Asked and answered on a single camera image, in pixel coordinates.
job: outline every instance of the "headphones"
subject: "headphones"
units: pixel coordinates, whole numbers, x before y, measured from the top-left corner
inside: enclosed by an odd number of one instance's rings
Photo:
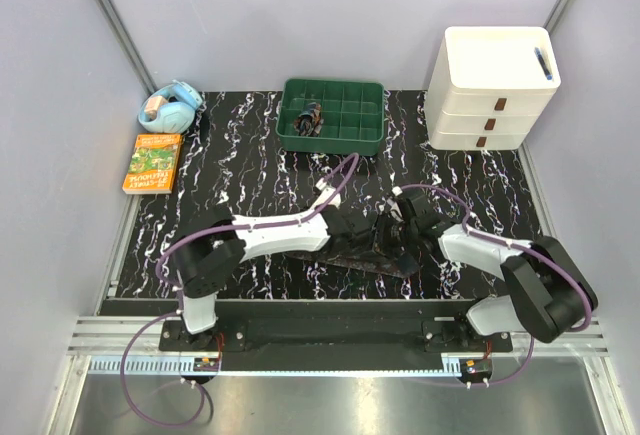
[[[144,102],[138,121],[149,132],[153,133],[184,133],[196,116],[196,110],[202,105],[202,97],[191,85],[173,80],[171,85],[161,88],[151,97],[162,96],[169,103],[158,108],[155,120],[151,120],[144,112],[147,101]]]

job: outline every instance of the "black marble surface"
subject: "black marble surface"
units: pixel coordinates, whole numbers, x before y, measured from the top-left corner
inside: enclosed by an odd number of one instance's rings
[[[342,209],[366,213],[383,204],[393,186],[423,182],[461,196],[477,228],[514,238],[539,235],[517,153],[432,149],[422,111],[425,94],[386,93],[386,139],[376,157],[360,160]],[[153,270],[179,228],[220,202],[242,215],[296,212],[313,201],[316,181],[341,159],[281,149],[275,133],[280,92],[204,95],[185,136],[173,193],[142,199],[116,297],[173,298]],[[459,213],[446,200],[432,199],[445,213]],[[238,267],[219,298],[475,298],[503,291],[491,275],[432,259],[422,261],[419,275],[401,280],[273,255]]]

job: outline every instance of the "brown drawer handle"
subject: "brown drawer handle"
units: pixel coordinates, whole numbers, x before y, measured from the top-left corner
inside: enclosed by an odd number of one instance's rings
[[[507,99],[506,98],[499,98],[498,101],[496,102],[496,106],[493,107],[493,109],[496,112],[501,112],[502,110],[504,110],[504,106],[507,104]]]

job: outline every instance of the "orange book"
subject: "orange book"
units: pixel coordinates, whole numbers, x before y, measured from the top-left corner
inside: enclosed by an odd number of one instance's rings
[[[122,189],[129,195],[171,193],[178,168],[182,135],[144,133],[138,135]]]

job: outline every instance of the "white wall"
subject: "white wall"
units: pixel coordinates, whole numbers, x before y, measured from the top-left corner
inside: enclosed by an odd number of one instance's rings
[[[427,88],[450,25],[542,25],[556,0],[114,0],[156,83],[278,90],[287,78]]]
[[[0,433],[41,433],[122,215],[144,92],[94,0],[0,4]]]
[[[638,427],[639,37],[638,0],[575,0],[552,35],[562,86],[527,139]]]

